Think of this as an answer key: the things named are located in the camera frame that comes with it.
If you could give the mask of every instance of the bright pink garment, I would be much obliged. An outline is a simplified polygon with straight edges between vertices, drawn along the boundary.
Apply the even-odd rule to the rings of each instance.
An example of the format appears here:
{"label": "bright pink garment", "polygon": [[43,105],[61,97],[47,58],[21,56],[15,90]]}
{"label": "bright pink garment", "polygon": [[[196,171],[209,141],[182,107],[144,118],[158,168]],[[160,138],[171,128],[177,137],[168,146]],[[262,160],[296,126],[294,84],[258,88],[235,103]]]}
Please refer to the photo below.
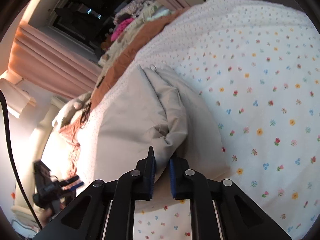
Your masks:
{"label": "bright pink garment", "polygon": [[115,32],[111,36],[111,41],[115,41],[120,36],[120,34],[124,31],[124,29],[133,21],[134,21],[134,19],[130,18],[130,19],[126,19],[122,23],[120,23],[118,28],[115,30]]}

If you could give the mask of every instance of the stuffed animal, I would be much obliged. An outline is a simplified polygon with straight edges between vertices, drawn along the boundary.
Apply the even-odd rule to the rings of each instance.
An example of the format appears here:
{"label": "stuffed animal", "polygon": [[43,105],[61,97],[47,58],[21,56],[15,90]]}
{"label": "stuffed animal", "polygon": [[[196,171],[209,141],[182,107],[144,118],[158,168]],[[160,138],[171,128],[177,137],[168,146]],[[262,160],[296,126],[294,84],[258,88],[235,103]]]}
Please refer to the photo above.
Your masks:
{"label": "stuffed animal", "polygon": [[52,127],[54,127],[56,123],[58,123],[57,129],[70,124],[71,119],[75,115],[75,113],[84,108],[86,102],[91,97],[91,93],[91,91],[84,93],[66,103],[63,108],[61,108],[57,116],[53,119]]}

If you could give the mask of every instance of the flower print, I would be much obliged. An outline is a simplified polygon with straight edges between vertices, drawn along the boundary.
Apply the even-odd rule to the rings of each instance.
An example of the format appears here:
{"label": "flower print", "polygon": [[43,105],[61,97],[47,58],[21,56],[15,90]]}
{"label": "flower print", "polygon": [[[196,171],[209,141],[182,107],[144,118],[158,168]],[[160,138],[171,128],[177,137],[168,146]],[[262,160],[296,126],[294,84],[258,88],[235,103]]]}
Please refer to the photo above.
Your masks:
{"label": "flower print", "polygon": [[253,180],[253,181],[251,182],[251,186],[250,186],[250,187],[256,187],[257,185],[258,185],[258,182],[255,181],[255,180]]}
{"label": "flower print", "polygon": [[297,199],[298,197],[299,197],[298,192],[293,193],[291,196],[292,199]]}
{"label": "flower print", "polygon": [[284,195],[284,189],[279,189],[278,190],[278,196],[283,196]]}
{"label": "flower print", "polygon": [[297,145],[297,140],[291,140],[291,144],[292,147],[295,147]]}
{"label": "flower print", "polygon": [[265,191],[264,194],[262,194],[262,197],[266,197],[269,195],[269,192]]}
{"label": "flower print", "polygon": [[262,130],[261,128],[259,128],[259,129],[257,130],[257,135],[261,136],[262,134],[263,134],[263,130]]}
{"label": "flower print", "polygon": [[300,165],[300,158],[298,158],[294,163],[299,166]]}
{"label": "flower print", "polygon": [[270,120],[270,126],[275,126],[277,124],[277,122],[275,120]]}
{"label": "flower print", "polygon": [[283,170],[284,166],[281,164],[280,166],[278,166],[277,171]]}
{"label": "flower print", "polygon": [[275,140],[275,145],[276,145],[276,146],[279,146],[279,143],[280,143],[280,139],[279,139],[279,138],[276,138],[276,140]]}
{"label": "flower print", "polygon": [[263,168],[264,168],[265,170],[267,170],[268,167],[269,167],[269,163],[264,163],[264,164],[263,164]]}

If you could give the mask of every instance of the gray fabric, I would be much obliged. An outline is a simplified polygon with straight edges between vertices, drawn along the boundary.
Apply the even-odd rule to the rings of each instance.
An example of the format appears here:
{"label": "gray fabric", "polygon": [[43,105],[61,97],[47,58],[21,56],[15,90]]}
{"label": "gray fabric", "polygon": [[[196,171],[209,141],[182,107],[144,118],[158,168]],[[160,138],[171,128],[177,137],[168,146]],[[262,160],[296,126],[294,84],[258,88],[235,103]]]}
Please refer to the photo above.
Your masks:
{"label": "gray fabric", "polygon": [[[228,170],[217,125],[205,102],[169,67],[137,67],[127,89],[105,111],[94,179],[112,181],[133,170],[147,157],[150,145],[156,180],[176,150],[208,178]],[[155,184],[153,201],[138,202],[136,212],[160,208],[163,201],[174,204],[167,172]]]}

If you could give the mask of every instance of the metal screw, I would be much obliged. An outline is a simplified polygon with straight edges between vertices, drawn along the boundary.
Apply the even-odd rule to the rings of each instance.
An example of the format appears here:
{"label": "metal screw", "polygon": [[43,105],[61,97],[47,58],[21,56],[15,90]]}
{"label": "metal screw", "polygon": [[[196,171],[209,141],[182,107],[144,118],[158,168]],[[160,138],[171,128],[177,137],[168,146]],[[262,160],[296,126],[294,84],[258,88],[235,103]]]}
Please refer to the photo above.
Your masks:
{"label": "metal screw", "polygon": [[94,187],[101,187],[103,185],[104,181],[102,179],[97,179],[93,182]]}
{"label": "metal screw", "polygon": [[192,175],[194,175],[195,174],[195,171],[194,170],[191,170],[191,169],[189,169],[189,170],[185,170],[185,172],[184,172],[187,176],[192,176]]}
{"label": "metal screw", "polygon": [[130,172],[130,174],[131,174],[131,176],[137,177],[137,176],[140,175],[140,171],[138,171],[138,170],[133,170],[133,171]]}
{"label": "metal screw", "polygon": [[225,179],[222,181],[222,184],[227,187],[230,187],[233,184],[233,182],[230,179]]}

